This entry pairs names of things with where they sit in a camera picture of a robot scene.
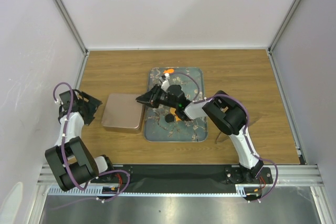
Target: wooden table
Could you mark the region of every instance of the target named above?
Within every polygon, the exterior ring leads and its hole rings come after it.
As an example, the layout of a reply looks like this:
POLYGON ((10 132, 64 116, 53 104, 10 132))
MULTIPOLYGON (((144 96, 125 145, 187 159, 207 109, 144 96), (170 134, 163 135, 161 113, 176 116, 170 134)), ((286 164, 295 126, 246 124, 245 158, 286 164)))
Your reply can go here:
POLYGON ((80 90, 101 100, 96 119, 85 126, 82 139, 91 154, 106 154, 113 163, 235 164, 231 141, 215 143, 219 133, 210 121, 208 138, 201 143, 151 143, 143 133, 108 132, 101 118, 110 93, 144 93, 153 67, 199 67, 205 93, 223 90, 248 109, 252 141, 261 157, 278 164, 299 159, 265 50, 138 50, 92 51, 80 90))

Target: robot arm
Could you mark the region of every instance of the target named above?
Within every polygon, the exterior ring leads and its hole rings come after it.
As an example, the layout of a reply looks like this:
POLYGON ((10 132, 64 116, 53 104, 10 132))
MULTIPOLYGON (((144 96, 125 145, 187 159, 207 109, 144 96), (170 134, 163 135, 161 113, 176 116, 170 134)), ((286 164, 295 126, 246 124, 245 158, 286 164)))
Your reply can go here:
MULTIPOLYGON (((165 74, 160 78, 161 85, 168 78, 165 74)), ((219 130, 230 137, 238 153, 239 164, 250 178, 257 178, 264 163, 259 160, 247 128, 247 115, 239 102, 231 99, 225 92, 218 91, 211 99, 199 102, 185 97, 180 85, 171 85, 165 90, 160 84, 149 92, 137 97, 139 103, 151 108, 160 104, 175 108, 176 115, 182 121, 194 120, 208 116, 219 130)))
MULTIPOLYGON (((71 173, 78 184, 86 183, 100 173, 111 168, 111 162, 106 156, 99 156, 93 158, 81 140, 82 127, 89 125, 93 119, 98 107, 102 104, 101 101, 85 94, 78 92, 81 97, 77 97, 75 91, 73 92, 73 105, 67 124, 65 135, 65 153, 67 160, 76 158, 76 162, 69 165, 71 173)), ((67 173, 64 165, 64 160, 61 154, 61 142, 64 137, 65 121, 67 120, 67 113, 69 110, 70 91, 60 94, 61 106, 59 109, 59 122, 61 129, 59 138, 54 147, 46 150, 45 157, 50 166, 53 175, 59 187, 63 191, 68 191, 75 187, 71 177, 67 173)))

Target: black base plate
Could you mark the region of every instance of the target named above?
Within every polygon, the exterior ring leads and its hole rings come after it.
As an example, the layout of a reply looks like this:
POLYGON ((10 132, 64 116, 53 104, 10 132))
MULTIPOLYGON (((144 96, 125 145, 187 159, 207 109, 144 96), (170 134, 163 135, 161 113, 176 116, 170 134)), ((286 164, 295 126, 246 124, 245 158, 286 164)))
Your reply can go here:
MULTIPOLYGON (((156 194, 223 194, 235 193, 235 184, 260 186, 259 179, 247 181, 242 178, 237 165, 115 165, 114 169, 126 170, 131 174, 127 193, 156 194)), ((273 179, 269 168, 264 167, 261 176, 266 184, 273 179)), ((120 174, 123 184, 127 177, 120 174)), ((105 175, 93 183, 110 183, 115 174, 105 175)))

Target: brown metal box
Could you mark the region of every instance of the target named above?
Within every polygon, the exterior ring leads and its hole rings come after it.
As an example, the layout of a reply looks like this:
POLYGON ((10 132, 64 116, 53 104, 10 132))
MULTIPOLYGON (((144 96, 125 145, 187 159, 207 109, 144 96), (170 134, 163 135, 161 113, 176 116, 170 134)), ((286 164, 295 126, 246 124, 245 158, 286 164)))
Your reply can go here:
POLYGON ((139 94, 109 95, 101 124, 108 131, 140 133, 144 105, 136 102, 139 94))

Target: white wall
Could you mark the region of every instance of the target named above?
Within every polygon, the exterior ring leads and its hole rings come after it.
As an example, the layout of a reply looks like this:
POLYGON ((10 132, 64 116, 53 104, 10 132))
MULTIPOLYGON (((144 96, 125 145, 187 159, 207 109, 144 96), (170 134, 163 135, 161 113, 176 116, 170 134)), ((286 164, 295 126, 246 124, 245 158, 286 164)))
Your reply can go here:
POLYGON ((89 49, 267 47, 293 0, 63 0, 89 49))
POLYGON ((303 0, 274 55, 309 164, 336 209, 336 1, 303 0))
POLYGON ((52 0, 0 4, 0 206, 11 188, 23 182, 15 222, 21 224, 44 151, 58 137, 52 90, 60 81, 74 84, 83 55, 52 0))

